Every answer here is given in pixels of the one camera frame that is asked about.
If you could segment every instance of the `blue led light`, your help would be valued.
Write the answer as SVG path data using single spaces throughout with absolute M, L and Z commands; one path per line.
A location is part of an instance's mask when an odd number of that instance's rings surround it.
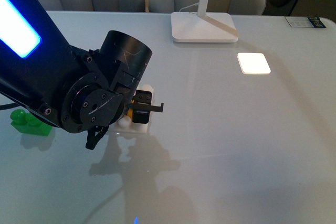
M 41 37 L 9 0 L 0 0 L 0 39 L 21 58 L 41 43 Z

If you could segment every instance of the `white lamp stand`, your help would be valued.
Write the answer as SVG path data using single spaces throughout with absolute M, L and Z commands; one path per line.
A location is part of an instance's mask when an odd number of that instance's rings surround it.
M 174 12 L 172 35 L 176 42 L 236 42 L 238 31 L 228 13 L 207 13 L 208 0 L 199 0 L 197 13 Z

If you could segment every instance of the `white table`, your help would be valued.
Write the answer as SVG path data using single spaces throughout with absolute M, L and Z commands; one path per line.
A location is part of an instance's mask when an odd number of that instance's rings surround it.
M 153 51 L 148 135 L 22 135 L 0 119 L 0 223 L 330 224 L 336 220 L 336 25 L 234 16 L 235 44 L 177 44 L 169 15 L 51 12 L 68 41 L 115 29 Z M 261 52 L 269 75 L 237 54 Z

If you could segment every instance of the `green toy block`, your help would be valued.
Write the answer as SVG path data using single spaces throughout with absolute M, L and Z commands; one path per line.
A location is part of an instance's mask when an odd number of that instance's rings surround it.
M 53 128 L 22 109 L 14 110 L 11 113 L 10 119 L 13 120 L 11 125 L 18 132 L 25 134 L 48 136 Z

